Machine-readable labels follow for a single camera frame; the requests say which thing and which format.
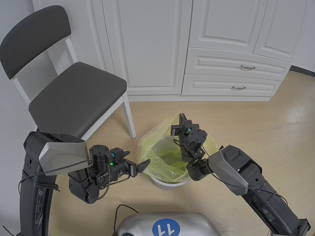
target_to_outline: trash bag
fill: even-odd
[[[171,125],[178,125],[179,114],[180,112],[147,132],[138,143],[138,163],[151,160],[144,173],[165,183],[180,183],[191,179],[186,169],[187,163],[181,159],[180,147],[173,141],[178,136],[170,135]],[[218,151],[216,142],[209,134],[203,146],[209,155]]]

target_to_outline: chair seat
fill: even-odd
[[[45,87],[28,110],[41,132],[81,138],[126,90],[124,79],[77,62]]]

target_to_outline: cabinet base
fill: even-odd
[[[271,97],[269,96],[233,96],[233,95],[180,95],[180,94],[128,95],[128,100],[130,102],[139,102],[139,101],[269,101],[270,98]]]

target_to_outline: wooden floor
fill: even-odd
[[[131,139],[121,107],[88,140],[88,148],[104,144],[130,150],[136,160],[139,139],[177,111],[199,123],[218,145],[241,148],[263,168],[268,182],[289,202],[315,233],[315,78],[290,71],[270,102],[134,102],[137,132]],[[206,215],[222,236],[266,236],[268,228],[254,211],[211,175],[174,191],[156,187],[141,174],[110,187],[100,201],[88,205],[70,194],[68,176],[57,177],[49,232],[52,236],[112,235],[115,210],[129,205],[140,213],[195,211]],[[132,211],[121,208],[118,223]]]

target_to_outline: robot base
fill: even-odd
[[[196,212],[134,214],[120,225],[118,236],[220,236],[212,222]]]

